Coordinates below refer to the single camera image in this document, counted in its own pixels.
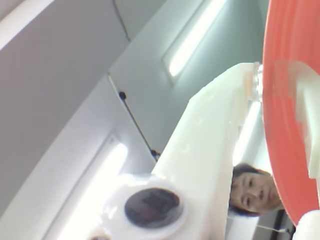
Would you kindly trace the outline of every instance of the round black button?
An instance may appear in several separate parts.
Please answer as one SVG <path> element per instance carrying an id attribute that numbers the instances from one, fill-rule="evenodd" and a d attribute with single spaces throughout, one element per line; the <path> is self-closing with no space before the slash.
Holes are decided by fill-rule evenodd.
<path id="1" fill-rule="evenodd" d="M 182 214 L 180 198 L 163 188 L 148 188 L 133 194 L 125 203 L 129 221 L 141 228 L 158 229 L 174 223 Z"/>

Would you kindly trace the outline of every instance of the woman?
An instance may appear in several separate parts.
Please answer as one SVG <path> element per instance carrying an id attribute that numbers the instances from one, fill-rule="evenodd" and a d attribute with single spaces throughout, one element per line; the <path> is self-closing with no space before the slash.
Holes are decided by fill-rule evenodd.
<path id="1" fill-rule="evenodd" d="M 283 209 L 270 173 L 246 163 L 233 168 L 229 210 L 241 216 L 256 217 Z"/>

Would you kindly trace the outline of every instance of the wire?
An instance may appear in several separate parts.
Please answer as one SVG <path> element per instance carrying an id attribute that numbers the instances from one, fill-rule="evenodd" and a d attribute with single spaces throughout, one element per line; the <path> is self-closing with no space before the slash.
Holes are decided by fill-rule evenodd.
<path id="1" fill-rule="evenodd" d="M 112 4 L 113 4 L 113 8 L 115 10 L 115 14 L 116 14 L 116 16 L 117 16 L 117 18 L 118 18 L 118 20 L 119 20 L 119 22 L 120 22 L 120 24 L 122 26 L 122 29 L 124 31 L 125 38 L 128 40 L 129 43 L 131 43 L 131 39 L 129 37 L 128 30 L 126 28 L 126 25 L 125 25 L 125 22 L 124 22 L 123 18 L 121 17 L 121 14 L 120 14 L 120 11 L 119 11 L 119 8 L 118 8 L 116 0 L 112 0 Z"/>
<path id="2" fill-rule="evenodd" d="M 231 217 L 231 216 L 227 216 L 227 219 L 232 219 L 232 220 L 237 220 L 237 221 L 243 221 L 245 222 L 245 220 L 243 219 L 240 219 L 240 218 L 237 218 L 237 217 Z M 269 230 L 269 231 L 273 231 L 273 232 L 277 232 L 277 233 L 280 233 L 280 234 L 290 234 L 291 231 L 287 228 L 281 228 L 281 229 L 275 229 L 275 228 L 272 228 L 272 227 L 268 227 L 268 226 L 261 226 L 261 225 L 256 225 L 257 228 L 260 228 L 260 229 L 265 229 L 265 230 Z"/>

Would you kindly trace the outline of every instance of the fluorescent light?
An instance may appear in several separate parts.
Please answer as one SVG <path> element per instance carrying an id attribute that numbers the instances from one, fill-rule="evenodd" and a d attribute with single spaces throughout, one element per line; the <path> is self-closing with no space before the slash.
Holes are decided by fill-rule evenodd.
<path id="1" fill-rule="evenodd" d="M 90 231 L 95 228 L 109 194 L 108 186 L 119 174 L 127 154 L 128 149 L 122 143 L 109 152 L 82 195 L 58 240 L 85 240 Z"/>
<path id="2" fill-rule="evenodd" d="M 248 115 L 245 118 L 239 139 L 234 148 L 234 152 L 232 156 L 233 166 L 236 166 L 237 164 L 239 164 L 244 156 L 250 137 L 254 130 L 255 123 L 257 121 L 257 118 L 260 112 L 260 108 L 261 108 L 260 102 L 253 102 L 251 104 Z"/>
<path id="3" fill-rule="evenodd" d="M 204 13 L 192 28 L 191 32 L 187 35 L 170 63 L 169 72 L 173 77 L 177 76 L 185 67 L 189 58 L 196 50 L 198 44 L 208 31 L 226 1 L 227 0 L 212 0 L 205 9 Z"/>

